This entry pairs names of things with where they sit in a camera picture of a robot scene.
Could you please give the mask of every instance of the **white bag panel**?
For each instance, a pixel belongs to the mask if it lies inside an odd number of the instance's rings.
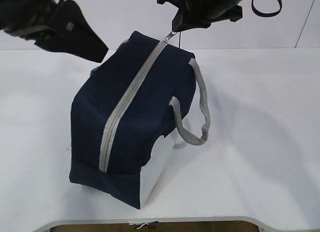
[[[152,189],[154,188],[157,180],[166,162],[170,158],[176,139],[177,129],[171,132],[167,137],[160,136],[151,151],[151,158],[148,163],[141,168],[140,172],[140,206],[141,208],[146,203]]]

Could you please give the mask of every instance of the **white table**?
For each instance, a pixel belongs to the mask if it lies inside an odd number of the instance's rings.
[[[194,53],[208,87],[210,139],[176,145],[146,207],[136,210],[68,179],[71,102],[97,64],[0,51],[1,231],[227,220],[320,229],[320,49]],[[198,101],[186,125],[199,134]]]

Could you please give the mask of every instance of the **navy blue bag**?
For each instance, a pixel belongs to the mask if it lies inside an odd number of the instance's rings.
[[[207,140],[207,93],[194,58],[192,53],[165,41],[134,32],[92,73],[72,103],[72,183],[109,193],[139,209],[168,159],[158,154],[160,165],[148,165],[148,176],[153,179],[147,179],[149,185],[144,192],[142,168],[150,163],[156,141],[168,138],[175,128],[190,144],[201,145]],[[196,80],[206,119],[201,138],[182,125]]]

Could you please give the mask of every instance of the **dark floor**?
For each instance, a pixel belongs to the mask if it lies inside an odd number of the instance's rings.
[[[137,232],[134,226],[122,225],[80,225],[58,226],[51,232]],[[140,232],[259,232],[257,226],[248,222],[188,222],[160,223],[142,228]]]

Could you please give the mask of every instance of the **bag bottom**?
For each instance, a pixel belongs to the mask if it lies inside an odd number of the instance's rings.
[[[72,158],[69,175],[71,183],[95,188],[126,204],[140,209],[140,174],[109,175]]]

